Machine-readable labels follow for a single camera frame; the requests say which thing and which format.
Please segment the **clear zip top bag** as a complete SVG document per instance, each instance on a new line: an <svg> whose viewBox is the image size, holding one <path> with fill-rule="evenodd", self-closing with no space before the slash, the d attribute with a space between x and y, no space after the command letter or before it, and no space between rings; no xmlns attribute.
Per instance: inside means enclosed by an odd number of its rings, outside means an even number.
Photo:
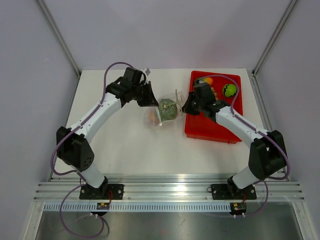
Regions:
<svg viewBox="0 0 320 240"><path fill-rule="evenodd" d="M150 106L144 114L143 123L151 129L161 128L171 124L183 116L182 107L185 97L180 90L163 95L158 100L158 106Z"/></svg>

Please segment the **orange peach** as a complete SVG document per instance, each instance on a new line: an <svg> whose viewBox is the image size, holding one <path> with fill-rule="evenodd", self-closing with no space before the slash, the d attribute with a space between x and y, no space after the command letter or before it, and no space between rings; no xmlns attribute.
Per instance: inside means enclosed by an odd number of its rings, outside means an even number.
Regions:
<svg viewBox="0 0 320 240"><path fill-rule="evenodd" d="M151 110L148 116L151 124L157 125L159 123L158 116L154 111Z"/></svg>

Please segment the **green netted melon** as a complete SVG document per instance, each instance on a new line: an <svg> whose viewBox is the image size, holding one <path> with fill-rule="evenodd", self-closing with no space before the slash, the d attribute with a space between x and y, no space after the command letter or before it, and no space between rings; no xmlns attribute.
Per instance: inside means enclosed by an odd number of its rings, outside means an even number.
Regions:
<svg viewBox="0 0 320 240"><path fill-rule="evenodd" d="M177 104L169 98L161 99L157 109L161 123L175 120L178 115Z"/></svg>

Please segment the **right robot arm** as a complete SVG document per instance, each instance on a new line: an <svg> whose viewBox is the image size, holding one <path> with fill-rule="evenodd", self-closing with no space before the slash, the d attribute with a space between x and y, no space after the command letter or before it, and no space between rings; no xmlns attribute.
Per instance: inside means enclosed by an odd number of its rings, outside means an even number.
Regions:
<svg viewBox="0 0 320 240"><path fill-rule="evenodd" d="M186 114L203 114L214 123L228 129L249 148L247 166L227 180L226 190L230 197L239 198L245 188L272 178L280 169L289 169L283 135L278 130L268 131L253 125L234 110L225 100L217 100L210 85L195 84L182 107Z"/></svg>

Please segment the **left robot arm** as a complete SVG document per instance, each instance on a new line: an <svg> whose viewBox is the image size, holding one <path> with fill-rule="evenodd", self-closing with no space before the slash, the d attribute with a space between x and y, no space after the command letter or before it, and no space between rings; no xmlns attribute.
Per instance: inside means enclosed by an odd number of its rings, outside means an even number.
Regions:
<svg viewBox="0 0 320 240"><path fill-rule="evenodd" d="M80 186L80 199L122 199L124 186L109 184L108 178L94 164L95 154L90 143L105 122L125 104L136 101L139 107L159 105L147 80L149 73L148 69L128 66L122 76L103 84L101 99L88 113L72 126L57 130L53 153L84 181Z"/></svg>

